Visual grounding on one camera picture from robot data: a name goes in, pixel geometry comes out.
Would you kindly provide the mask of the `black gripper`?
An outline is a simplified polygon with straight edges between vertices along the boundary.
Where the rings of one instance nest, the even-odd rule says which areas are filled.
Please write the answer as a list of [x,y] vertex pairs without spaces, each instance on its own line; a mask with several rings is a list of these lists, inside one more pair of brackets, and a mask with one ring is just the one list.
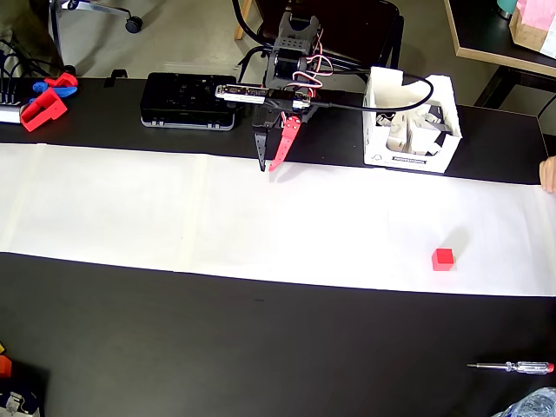
[[259,97],[252,99],[251,103],[255,106],[252,126],[261,172],[266,170],[268,128],[281,123],[281,140],[269,166],[269,170],[273,172],[285,161],[300,131],[301,122],[307,122],[316,107],[310,103],[308,97]]

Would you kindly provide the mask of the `person's right hand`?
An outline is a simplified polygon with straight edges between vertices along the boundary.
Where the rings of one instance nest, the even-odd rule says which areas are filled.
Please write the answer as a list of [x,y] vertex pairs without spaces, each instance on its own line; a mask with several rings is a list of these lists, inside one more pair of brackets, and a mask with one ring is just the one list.
[[550,156],[539,164],[539,180],[546,192],[556,192],[556,156]]

